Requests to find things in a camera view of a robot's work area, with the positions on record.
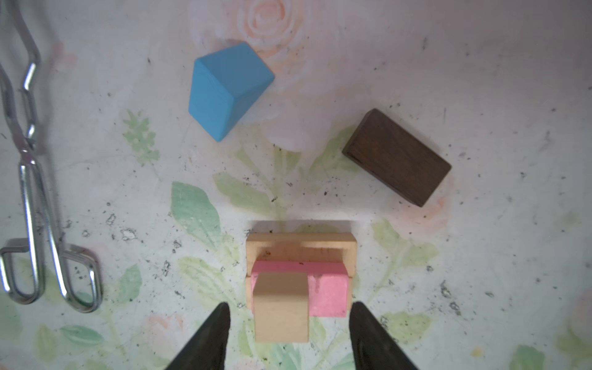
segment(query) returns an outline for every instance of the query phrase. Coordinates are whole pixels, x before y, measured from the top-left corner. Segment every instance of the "blue wooden block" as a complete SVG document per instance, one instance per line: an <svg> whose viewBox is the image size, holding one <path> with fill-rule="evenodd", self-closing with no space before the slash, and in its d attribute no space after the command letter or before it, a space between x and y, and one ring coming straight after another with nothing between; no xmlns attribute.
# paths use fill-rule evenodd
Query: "blue wooden block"
<svg viewBox="0 0 592 370"><path fill-rule="evenodd" d="M193 67L189 113L220 141L273 80L247 43L203 56Z"/></svg>

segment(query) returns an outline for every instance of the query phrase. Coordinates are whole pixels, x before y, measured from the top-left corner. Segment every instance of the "natural wooden block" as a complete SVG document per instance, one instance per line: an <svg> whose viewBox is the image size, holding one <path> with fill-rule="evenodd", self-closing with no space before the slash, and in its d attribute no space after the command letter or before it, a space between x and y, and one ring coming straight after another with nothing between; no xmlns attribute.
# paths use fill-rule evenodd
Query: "natural wooden block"
<svg viewBox="0 0 592 370"><path fill-rule="evenodd" d="M366 113L343 154L419 207L452 168L378 109Z"/></svg>
<svg viewBox="0 0 592 370"><path fill-rule="evenodd" d="M251 233L247 237L247 276L262 261L342 262L356 275L358 242L351 233Z"/></svg>
<svg viewBox="0 0 592 370"><path fill-rule="evenodd" d="M253 290L255 340L308 342L308 277L302 272L262 272Z"/></svg>
<svg viewBox="0 0 592 370"><path fill-rule="evenodd" d="M247 308L253 310L252 298L253 298L253 291L251 286L251 277L247 276L244 278L244 287L245 293L247 295ZM352 309L353 303L353 278L349 278L349 285L348 285L348 311Z"/></svg>

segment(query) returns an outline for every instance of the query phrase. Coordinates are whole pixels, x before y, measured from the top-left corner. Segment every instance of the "tongs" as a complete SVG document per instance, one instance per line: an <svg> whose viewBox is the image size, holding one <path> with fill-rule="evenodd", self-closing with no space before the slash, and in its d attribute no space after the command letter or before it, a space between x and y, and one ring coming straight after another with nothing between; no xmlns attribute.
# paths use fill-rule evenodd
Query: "tongs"
<svg viewBox="0 0 592 370"><path fill-rule="evenodd" d="M25 220L27 222L27 238L11 239L5 247L0 249L0 272L2 284L9 297L20 304L35 302L43 294L45 279L43 263L40 253L40 236L36 234L35 198L39 201L39 210L43 216L43 229L49 239L52 248L53 264L56 268L56 276L60 292L66 302L76 311L88 313L95 311L101 303L101 281L98 274L98 265L95 259L82 252L64 250L61 240L56 239L56 225L53 220L50 201L43 181L41 165L35 156L35 137L37 134L37 110L33 96L35 72L39 69L40 54L33 38L25 25L16 0L5 1L9 15L12 17L22 43L28 53L28 66L21 85L21 94L24 101L24 111L27 118L27 134L25 135L18 123L15 107L14 93L10 79L0 64L0 92L2 105L8 128L12 134L12 141L21 155L19 163L19 180L21 186L22 204L24 206ZM16 253L29 253L31 268L33 270L33 292L23 293L15 282L12 257ZM92 301L84 302L73 292L70 277L67 272L66 260L80 263L88 269Z"/></svg>

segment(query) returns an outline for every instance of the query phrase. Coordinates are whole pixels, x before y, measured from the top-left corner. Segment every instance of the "table surface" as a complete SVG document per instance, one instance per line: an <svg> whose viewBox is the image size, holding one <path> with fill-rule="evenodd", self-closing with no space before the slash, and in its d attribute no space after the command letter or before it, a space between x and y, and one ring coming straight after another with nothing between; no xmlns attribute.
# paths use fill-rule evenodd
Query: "table surface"
<svg viewBox="0 0 592 370"><path fill-rule="evenodd" d="M353 369L345 319L313 318L307 344L254 343L250 231L351 231L355 298L420 369L590 368L589 1L21 7L43 56L53 210L63 240L97 255L105 297L71 309L45 246L45 294L0 294L0 369L162 369L220 301L228 368ZM5 11L0 37L17 85L26 53ZM237 40L276 79L216 143L188 114L192 65ZM371 108L452 164L423 208L340 154ZM0 134L0 234L23 237L18 153Z"/></svg>

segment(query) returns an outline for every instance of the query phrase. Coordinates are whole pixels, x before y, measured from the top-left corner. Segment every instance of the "pink wooden block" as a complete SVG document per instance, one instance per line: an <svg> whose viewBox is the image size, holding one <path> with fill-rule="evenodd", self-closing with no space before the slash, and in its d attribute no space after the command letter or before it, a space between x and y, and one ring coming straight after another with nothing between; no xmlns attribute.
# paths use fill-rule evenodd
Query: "pink wooden block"
<svg viewBox="0 0 592 370"><path fill-rule="evenodd" d="M346 317L349 277L345 265L336 262L256 261L251 272L251 294L261 272L306 272L309 315Z"/></svg>

